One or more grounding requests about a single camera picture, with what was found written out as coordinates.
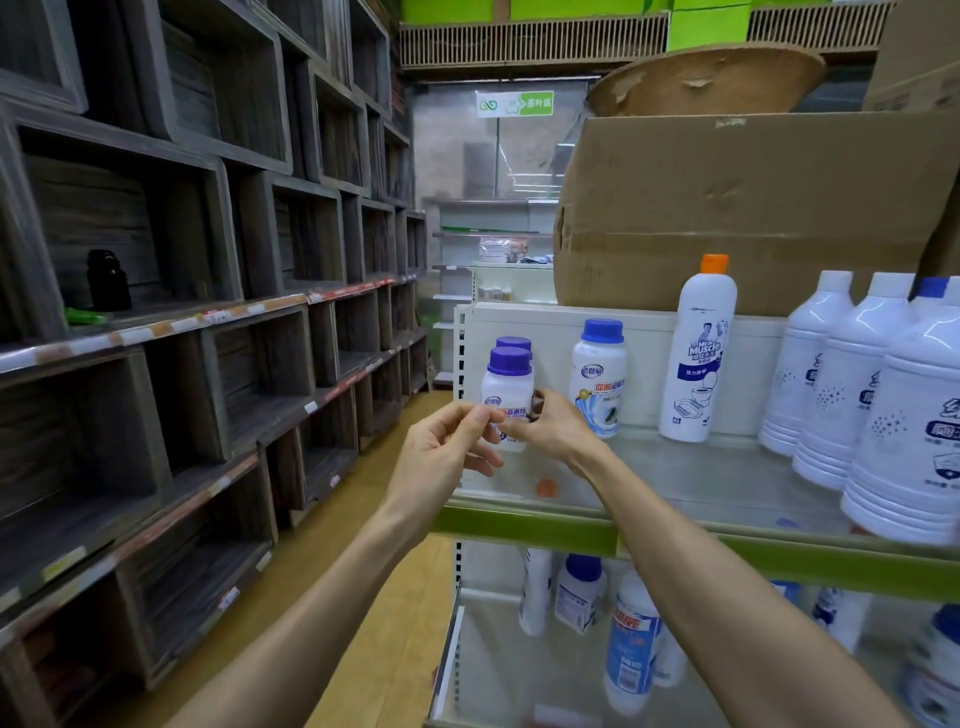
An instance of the package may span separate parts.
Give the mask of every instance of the package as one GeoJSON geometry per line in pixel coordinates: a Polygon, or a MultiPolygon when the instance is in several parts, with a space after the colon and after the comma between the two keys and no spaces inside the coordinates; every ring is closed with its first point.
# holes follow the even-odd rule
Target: package
{"type": "Polygon", "coordinates": [[[825,269],[917,270],[960,166],[951,114],[589,119],[554,232],[561,305],[675,311],[726,253],[736,312],[787,316],[825,269]]]}

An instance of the black bottle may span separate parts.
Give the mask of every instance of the black bottle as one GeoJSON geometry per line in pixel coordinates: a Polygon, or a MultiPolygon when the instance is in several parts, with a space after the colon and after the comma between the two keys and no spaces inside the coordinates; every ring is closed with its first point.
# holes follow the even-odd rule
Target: black bottle
{"type": "Polygon", "coordinates": [[[127,274],[113,251],[91,250],[86,256],[86,282],[94,311],[126,311],[133,308],[127,274]]]}

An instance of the green sign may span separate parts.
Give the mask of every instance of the green sign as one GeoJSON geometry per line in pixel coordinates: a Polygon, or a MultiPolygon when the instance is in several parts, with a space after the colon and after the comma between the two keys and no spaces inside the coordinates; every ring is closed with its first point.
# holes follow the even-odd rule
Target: green sign
{"type": "Polygon", "coordinates": [[[553,116],[553,91],[477,91],[477,116],[493,119],[503,116],[553,116]]]}

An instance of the white plastic bottle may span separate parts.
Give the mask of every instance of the white plastic bottle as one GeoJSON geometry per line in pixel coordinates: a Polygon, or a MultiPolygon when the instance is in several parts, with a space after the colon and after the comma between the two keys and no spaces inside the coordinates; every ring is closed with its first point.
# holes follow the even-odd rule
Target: white plastic bottle
{"type": "Polygon", "coordinates": [[[620,401],[627,379],[623,322],[587,319],[573,347],[570,400],[584,413],[593,433],[608,439],[620,429],[620,401]]]}
{"type": "Polygon", "coordinates": [[[960,725],[960,605],[941,607],[914,640],[900,691],[922,725],[960,725]]]}
{"type": "Polygon", "coordinates": [[[823,271],[816,292],[786,322],[759,441],[780,455],[793,455],[813,399],[827,332],[853,309],[851,271],[823,271]]]}
{"type": "Polygon", "coordinates": [[[664,624],[660,630],[660,641],[654,660],[654,685],[658,688],[674,688],[680,685],[686,672],[686,653],[677,642],[677,638],[664,624]]]}
{"type": "Polygon", "coordinates": [[[596,606],[606,581],[598,556],[571,553],[557,579],[557,601],[554,615],[578,635],[587,633],[596,624],[596,606]]]}
{"type": "Polygon", "coordinates": [[[824,587],[810,610],[810,617],[831,637],[853,654],[863,634],[863,625],[874,600],[866,592],[824,587]]]}
{"type": "Polygon", "coordinates": [[[528,548],[523,560],[523,594],[520,597],[520,629],[531,637],[546,631],[553,595],[553,551],[528,548]]]}
{"type": "Polygon", "coordinates": [[[893,342],[881,378],[840,507],[882,538],[950,545],[960,514],[960,277],[939,312],[893,342]]]}
{"type": "Polygon", "coordinates": [[[662,622],[636,571],[624,574],[616,593],[604,688],[611,708],[636,716],[650,698],[662,622]]]}
{"type": "Polygon", "coordinates": [[[874,273],[867,298],[830,330],[793,456],[793,469],[811,483],[843,490],[880,384],[883,355],[914,323],[906,300],[912,285],[911,273],[874,273]]]}
{"type": "Polygon", "coordinates": [[[663,385],[660,434],[702,443],[720,383],[720,363],[736,308],[736,283],[726,255],[704,255],[700,273],[680,292],[677,325],[663,385]]]}
{"type": "Polygon", "coordinates": [[[910,310],[913,311],[917,321],[936,313],[943,305],[948,280],[932,276],[920,279],[920,283],[917,284],[917,295],[910,302],[910,310]]]}
{"type": "MultiPolygon", "coordinates": [[[[525,418],[534,398],[534,373],[530,352],[516,347],[495,347],[490,350],[490,364],[480,385],[484,404],[505,410],[507,417],[525,418]]],[[[521,452],[526,443],[500,433],[495,448],[521,452]]]]}

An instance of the yellow floor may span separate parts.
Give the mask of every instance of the yellow floor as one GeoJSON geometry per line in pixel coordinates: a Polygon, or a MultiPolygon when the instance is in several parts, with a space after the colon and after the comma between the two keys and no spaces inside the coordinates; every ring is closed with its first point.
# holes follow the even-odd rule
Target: yellow floor
{"type": "MultiPolygon", "coordinates": [[[[449,392],[410,400],[399,424],[360,456],[331,499],[296,531],[281,534],[263,577],[237,599],[200,647],[155,692],[111,702],[95,724],[162,726],[326,571],[380,502],[407,427],[448,401],[449,392]]],[[[421,726],[444,649],[452,573],[448,539],[429,536],[410,552],[371,607],[309,728],[421,726]]]]}

